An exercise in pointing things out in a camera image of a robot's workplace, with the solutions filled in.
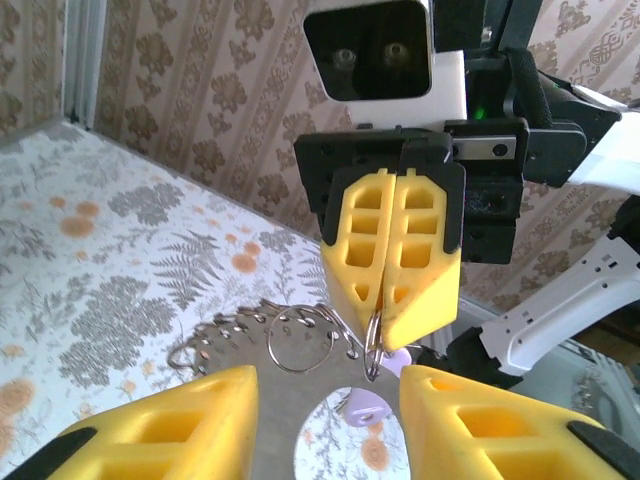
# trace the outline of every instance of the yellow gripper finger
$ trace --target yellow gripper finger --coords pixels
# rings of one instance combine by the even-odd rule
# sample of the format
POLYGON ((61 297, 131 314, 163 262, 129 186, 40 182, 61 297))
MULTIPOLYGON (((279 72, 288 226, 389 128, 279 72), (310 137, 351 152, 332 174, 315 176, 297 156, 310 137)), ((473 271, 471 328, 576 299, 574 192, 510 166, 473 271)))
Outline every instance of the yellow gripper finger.
POLYGON ((461 249, 444 249, 447 201, 411 168, 380 169, 344 190, 336 241, 321 251, 332 305, 361 340, 377 311, 387 350, 455 320, 461 249))
POLYGON ((571 433, 570 410, 420 365, 400 376, 411 478, 622 479, 571 433))
MULTIPOLYGON (((257 422, 255 367, 224 370, 72 425, 51 442, 56 459, 68 458, 47 478, 246 479, 257 422), (65 452, 65 439, 84 432, 89 439, 65 452)), ((34 463, 51 460, 39 453, 34 463)))

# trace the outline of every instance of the floral tablecloth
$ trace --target floral tablecloth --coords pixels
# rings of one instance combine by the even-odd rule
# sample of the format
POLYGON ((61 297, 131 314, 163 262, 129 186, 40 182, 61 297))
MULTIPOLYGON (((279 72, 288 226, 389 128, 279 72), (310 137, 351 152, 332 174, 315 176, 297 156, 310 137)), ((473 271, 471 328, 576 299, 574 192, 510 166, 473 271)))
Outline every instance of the floral tablecloth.
MULTIPOLYGON (((322 300, 317 245, 65 122, 1 147, 0 476, 75 421, 188 381, 167 352, 261 297, 322 300)), ((351 429, 339 398, 302 426, 298 478, 408 478, 397 420, 351 429)))

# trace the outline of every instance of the camera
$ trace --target camera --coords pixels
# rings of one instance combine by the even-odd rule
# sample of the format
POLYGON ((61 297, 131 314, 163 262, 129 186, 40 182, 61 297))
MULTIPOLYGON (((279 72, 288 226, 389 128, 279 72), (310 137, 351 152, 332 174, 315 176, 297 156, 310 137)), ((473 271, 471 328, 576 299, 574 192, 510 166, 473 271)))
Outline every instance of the camera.
POLYGON ((436 54, 431 0, 311 2, 304 34, 326 94, 354 124, 442 130, 466 119, 464 56, 436 54))

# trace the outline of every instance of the patterned wallpaper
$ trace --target patterned wallpaper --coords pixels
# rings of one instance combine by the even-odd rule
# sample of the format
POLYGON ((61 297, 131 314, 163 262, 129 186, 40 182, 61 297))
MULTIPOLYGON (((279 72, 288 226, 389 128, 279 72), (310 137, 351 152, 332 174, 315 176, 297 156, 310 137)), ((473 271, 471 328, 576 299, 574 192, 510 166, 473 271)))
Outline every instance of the patterned wallpaper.
MULTIPOLYGON (((95 128, 298 231, 317 235, 292 144, 350 127, 324 95, 305 0, 109 2, 95 128)), ((640 0, 545 0, 540 68, 640 97, 640 0)), ((463 290, 507 309, 576 261, 624 195, 528 185, 513 263, 465 267, 463 290)))
POLYGON ((60 114, 65 0, 0 0, 0 137, 60 114))

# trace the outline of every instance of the green led light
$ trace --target green led light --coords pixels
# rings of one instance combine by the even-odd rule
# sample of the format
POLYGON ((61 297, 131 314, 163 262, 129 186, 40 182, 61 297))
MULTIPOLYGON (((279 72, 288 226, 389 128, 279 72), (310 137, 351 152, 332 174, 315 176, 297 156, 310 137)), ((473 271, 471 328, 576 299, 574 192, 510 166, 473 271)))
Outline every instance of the green led light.
POLYGON ((476 110, 476 114, 474 115, 474 118, 476 120, 484 120, 484 118, 487 116, 487 111, 480 107, 476 110))

